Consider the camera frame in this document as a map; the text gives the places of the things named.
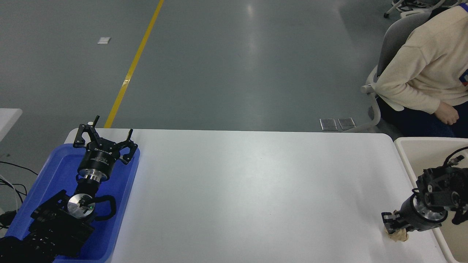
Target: white cable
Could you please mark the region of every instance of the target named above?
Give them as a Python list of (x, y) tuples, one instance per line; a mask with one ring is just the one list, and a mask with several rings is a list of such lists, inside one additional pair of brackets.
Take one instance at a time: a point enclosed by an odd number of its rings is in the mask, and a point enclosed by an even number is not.
[(15, 195), (15, 203), (16, 203), (16, 212), (18, 212), (18, 196), (17, 196), (17, 193), (16, 193), (16, 189), (15, 189), (15, 186), (8, 182), (3, 176), (0, 175), (0, 177), (7, 183), (9, 183), (11, 185), (11, 187), (13, 187), (13, 193)]

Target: beige sweater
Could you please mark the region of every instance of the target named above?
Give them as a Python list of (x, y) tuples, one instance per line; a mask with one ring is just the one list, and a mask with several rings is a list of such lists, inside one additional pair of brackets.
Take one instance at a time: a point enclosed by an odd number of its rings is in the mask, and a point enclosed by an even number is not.
[(410, 34), (374, 88), (404, 107), (432, 114), (440, 101), (452, 106), (468, 101), (460, 81), (467, 69), (468, 13), (453, 7)]

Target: person's hand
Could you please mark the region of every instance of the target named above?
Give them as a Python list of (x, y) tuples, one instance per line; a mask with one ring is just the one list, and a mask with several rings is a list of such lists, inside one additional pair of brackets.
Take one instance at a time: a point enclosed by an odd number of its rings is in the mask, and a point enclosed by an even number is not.
[(434, 114), (441, 122), (448, 125), (456, 123), (460, 118), (457, 110), (445, 102), (440, 102), (439, 107)]

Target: gray concrete floor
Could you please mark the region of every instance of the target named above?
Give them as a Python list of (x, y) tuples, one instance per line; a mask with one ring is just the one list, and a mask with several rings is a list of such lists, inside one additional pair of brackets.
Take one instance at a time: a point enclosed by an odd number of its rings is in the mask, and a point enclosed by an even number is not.
[[(101, 115), (103, 127), (158, 2), (0, 1), (0, 108), (23, 110), (0, 161), (39, 172), (78, 124)], [(367, 122), (358, 88), (398, 19), (383, 18), (389, 8), (166, 0), (112, 127), (321, 132), (319, 118)], [(28, 189), (35, 179), (4, 164), (0, 174)], [(0, 197), (14, 209), (5, 186)]]

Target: dark pants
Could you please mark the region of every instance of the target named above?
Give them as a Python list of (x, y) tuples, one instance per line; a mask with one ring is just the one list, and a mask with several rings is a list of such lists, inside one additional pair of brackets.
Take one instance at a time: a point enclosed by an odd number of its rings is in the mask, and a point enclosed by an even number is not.
[(460, 119), (453, 125), (446, 125), (434, 114), (421, 110), (396, 111), (381, 98), (377, 98), (377, 103), (382, 119), (395, 125), (404, 136), (468, 138), (468, 102), (454, 106)]

